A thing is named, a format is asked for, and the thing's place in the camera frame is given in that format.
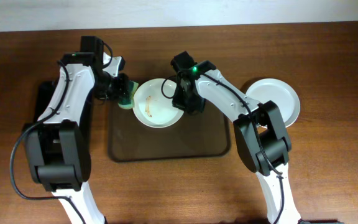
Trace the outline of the white plate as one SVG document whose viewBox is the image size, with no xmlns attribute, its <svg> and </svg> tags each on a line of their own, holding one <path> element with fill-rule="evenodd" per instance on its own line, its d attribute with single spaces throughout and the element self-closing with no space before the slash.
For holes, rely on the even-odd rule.
<svg viewBox="0 0 358 224">
<path fill-rule="evenodd" d="M 163 92 L 172 96 L 177 84 L 164 78 L 149 80 L 134 94 L 133 112 L 136 118 L 151 128 L 166 128 L 175 124 L 184 114 L 182 110 L 173 107 L 172 99 L 163 96 Z"/>
<path fill-rule="evenodd" d="M 297 95 L 287 90 L 268 91 L 259 100 L 261 103 L 272 101 L 278 106 L 286 128 L 290 127 L 300 114 L 300 101 Z"/>
</svg>

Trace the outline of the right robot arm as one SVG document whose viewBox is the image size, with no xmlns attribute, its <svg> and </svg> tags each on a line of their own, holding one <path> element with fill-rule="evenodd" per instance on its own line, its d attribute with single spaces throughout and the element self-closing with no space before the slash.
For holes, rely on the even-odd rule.
<svg viewBox="0 0 358 224">
<path fill-rule="evenodd" d="M 238 155 L 262 188 L 268 221 L 303 223 L 288 178 L 291 141 L 278 106 L 246 96 L 213 63 L 197 63 L 188 52 L 174 56 L 170 65 L 177 83 L 173 107 L 198 114 L 210 102 L 232 122 Z"/>
</svg>

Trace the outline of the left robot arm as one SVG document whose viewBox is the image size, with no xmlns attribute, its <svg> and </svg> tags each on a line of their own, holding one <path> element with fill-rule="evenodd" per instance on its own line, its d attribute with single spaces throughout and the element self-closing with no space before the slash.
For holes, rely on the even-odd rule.
<svg viewBox="0 0 358 224">
<path fill-rule="evenodd" d="M 59 200 L 72 223 L 106 223 L 91 193 L 90 124 L 93 100 L 116 100 L 134 107 L 136 82 L 122 72 L 125 60 L 115 57 L 96 36 L 83 36 L 77 52 L 58 61 L 59 78 L 39 117 L 18 138 L 24 143 L 33 181 Z"/>
</svg>

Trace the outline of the green and yellow sponge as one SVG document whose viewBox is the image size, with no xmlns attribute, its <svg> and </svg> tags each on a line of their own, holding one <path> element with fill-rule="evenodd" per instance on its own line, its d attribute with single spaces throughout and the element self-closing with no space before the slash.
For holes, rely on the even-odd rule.
<svg viewBox="0 0 358 224">
<path fill-rule="evenodd" d="M 125 85 L 125 89 L 122 94 L 119 96 L 118 106 L 124 110 L 133 109 L 134 103 L 134 95 L 138 89 L 139 84 L 133 81 L 128 81 Z"/>
</svg>

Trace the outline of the white plate top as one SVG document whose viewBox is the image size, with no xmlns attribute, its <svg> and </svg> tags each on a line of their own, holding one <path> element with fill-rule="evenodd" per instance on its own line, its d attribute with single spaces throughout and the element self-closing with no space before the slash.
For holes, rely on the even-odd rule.
<svg viewBox="0 0 358 224">
<path fill-rule="evenodd" d="M 173 107 L 172 99 L 163 96 L 163 92 L 172 96 L 177 84 L 164 78 L 149 80 L 134 94 L 133 112 L 136 118 L 151 128 L 166 128 L 175 124 L 184 114 L 182 110 Z"/>
</svg>

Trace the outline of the pale blue plate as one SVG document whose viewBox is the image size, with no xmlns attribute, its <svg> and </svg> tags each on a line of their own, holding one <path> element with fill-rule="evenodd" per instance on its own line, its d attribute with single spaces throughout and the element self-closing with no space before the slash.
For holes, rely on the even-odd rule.
<svg viewBox="0 0 358 224">
<path fill-rule="evenodd" d="M 286 127 L 291 126 L 300 114 L 300 99 L 296 91 L 287 83 L 274 79 L 264 78 L 251 84 L 246 95 L 266 103 L 273 101 L 279 108 Z"/>
</svg>

